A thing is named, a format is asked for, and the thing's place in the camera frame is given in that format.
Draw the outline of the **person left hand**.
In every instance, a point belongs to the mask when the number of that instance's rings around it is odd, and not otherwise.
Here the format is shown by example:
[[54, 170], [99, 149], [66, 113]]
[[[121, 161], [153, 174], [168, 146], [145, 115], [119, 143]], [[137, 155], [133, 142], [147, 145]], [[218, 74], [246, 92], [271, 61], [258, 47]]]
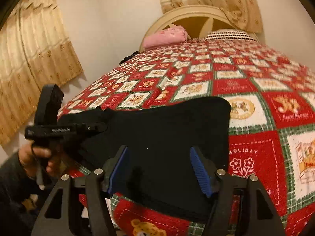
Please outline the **person left hand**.
[[51, 177], [57, 177], [61, 173], [62, 151], [59, 147], [51, 151], [47, 147], [38, 147], [32, 142], [26, 143], [18, 150], [18, 158], [26, 175], [35, 178], [40, 161], [46, 164], [45, 171]]

